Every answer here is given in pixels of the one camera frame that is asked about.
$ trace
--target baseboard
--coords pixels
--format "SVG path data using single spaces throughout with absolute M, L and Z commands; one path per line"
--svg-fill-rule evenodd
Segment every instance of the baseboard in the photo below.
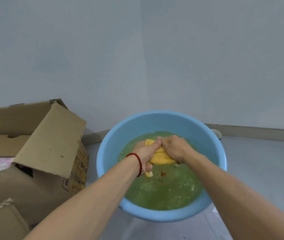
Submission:
M 215 129 L 221 132 L 222 136 L 246 137 L 265 140 L 284 141 L 284 129 L 234 126 L 234 125 L 214 125 L 206 124 L 210 129 Z M 82 137 L 83 145 L 91 145 L 100 143 L 110 130 L 101 131 Z

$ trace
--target water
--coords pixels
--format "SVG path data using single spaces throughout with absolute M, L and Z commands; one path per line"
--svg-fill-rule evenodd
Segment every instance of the water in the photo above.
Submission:
M 170 132 L 159 131 L 139 136 L 130 141 L 119 154 L 119 161 L 132 152 L 138 141 L 168 137 Z M 144 175 L 136 178 L 125 197 L 132 203 L 151 210 L 168 211 L 185 207 L 201 193 L 202 185 L 195 174 L 185 165 L 153 165 L 153 177 Z

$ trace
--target person's left hand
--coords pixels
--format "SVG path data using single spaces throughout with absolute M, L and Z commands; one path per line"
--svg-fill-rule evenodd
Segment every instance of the person's left hand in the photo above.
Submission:
M 152 159 L 156 150 L 159 149 L 161 146 L 160 140 L 156 141 L 152 145 L 147 145 L 147 146 L 144 145 L 144 143 L 145 141 L 137 142 L 132 150 L 133 153 L 136 153 L 140 157 L 143 168 L 142 173 L 150 172 L 152 170 L 153 167 L 152 164 L 149 163 L 147 164 L 147 162 Z

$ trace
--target yellow cloth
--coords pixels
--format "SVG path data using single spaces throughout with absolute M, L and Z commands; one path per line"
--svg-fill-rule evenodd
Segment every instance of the yellow cloth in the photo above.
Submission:
M 152 145 L 155 141 L 151 139 L 147 139 L 145 141 L 145 145 Z M 155 165 L 164 165 L 164 164 L 173 164 L 176 163 L 173 159 L 171 159 L 168 154 L 165 152 L 164 148 L 161 146 L 159 149 L 156 150 L 156 153 L 152 157 L 151 164 Z

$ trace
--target box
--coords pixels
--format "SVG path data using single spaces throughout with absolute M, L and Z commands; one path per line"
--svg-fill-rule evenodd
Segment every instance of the box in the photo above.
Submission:
M 11 199 L 0 204 L 0 239 L 22 240 L 30 229 Z
M 12 160 L 0 171 L 0 204 L 11 198 L 30 226 L 85 188 L 85 125 L 60 99 L 0 108 L 0 159 Z

